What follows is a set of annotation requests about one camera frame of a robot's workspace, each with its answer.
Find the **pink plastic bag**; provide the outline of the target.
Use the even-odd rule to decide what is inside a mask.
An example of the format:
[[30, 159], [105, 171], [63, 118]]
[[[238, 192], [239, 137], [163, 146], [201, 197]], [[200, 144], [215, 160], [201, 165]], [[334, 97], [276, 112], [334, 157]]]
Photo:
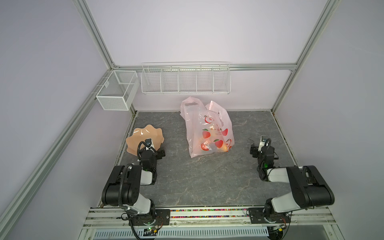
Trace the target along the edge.
[[200, 99], [189, 97], [182, 101], [180, 113], [186, 123], [191, 158], [225, 153], [234, 146], [230, 116], [216, 102], [204, 105]]

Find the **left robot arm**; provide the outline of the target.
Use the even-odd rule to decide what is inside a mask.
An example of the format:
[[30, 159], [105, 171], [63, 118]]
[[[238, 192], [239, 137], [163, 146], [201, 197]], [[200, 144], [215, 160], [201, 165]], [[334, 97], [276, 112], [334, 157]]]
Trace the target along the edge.
[[139, 150], [139, 164], [115, 166], [102, 191], [102, 204], [119, 207], [129, 217], [156, 218], [155, 204], [140, 193], [141, 186], [157, 181], [157, 161], [166, 156], [165, 150]]

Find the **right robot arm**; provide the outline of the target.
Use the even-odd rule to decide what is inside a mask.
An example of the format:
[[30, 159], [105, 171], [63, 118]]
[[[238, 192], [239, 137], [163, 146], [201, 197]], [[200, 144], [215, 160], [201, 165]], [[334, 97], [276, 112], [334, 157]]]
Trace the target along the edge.
[[287, 183], [291, 191], [266, 200], [262, 215], [265, 219], [280, 217], [293, 211], [331, 206], [335, 195], [315, 166], [275, 167], [278, 155], [270, 143], [251, 145], [250, 154], [257, 159], [259, 178], [264, 182]]

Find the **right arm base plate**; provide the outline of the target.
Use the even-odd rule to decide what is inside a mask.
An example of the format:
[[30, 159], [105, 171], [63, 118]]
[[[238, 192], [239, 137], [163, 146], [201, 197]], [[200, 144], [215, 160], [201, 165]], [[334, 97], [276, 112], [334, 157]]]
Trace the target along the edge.
[[252, 224], [289, 224], [290, 213], [268, 212], [264, 207], [252, 207], [246, 210]]

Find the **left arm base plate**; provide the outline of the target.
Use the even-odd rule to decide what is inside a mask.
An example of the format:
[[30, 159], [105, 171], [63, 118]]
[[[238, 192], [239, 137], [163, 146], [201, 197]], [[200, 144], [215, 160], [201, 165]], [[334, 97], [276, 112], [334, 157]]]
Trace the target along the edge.
[[145, 215], [130, 216], [134, 226], [168, 226], [171, 220], [170, 209], [150, 210]]

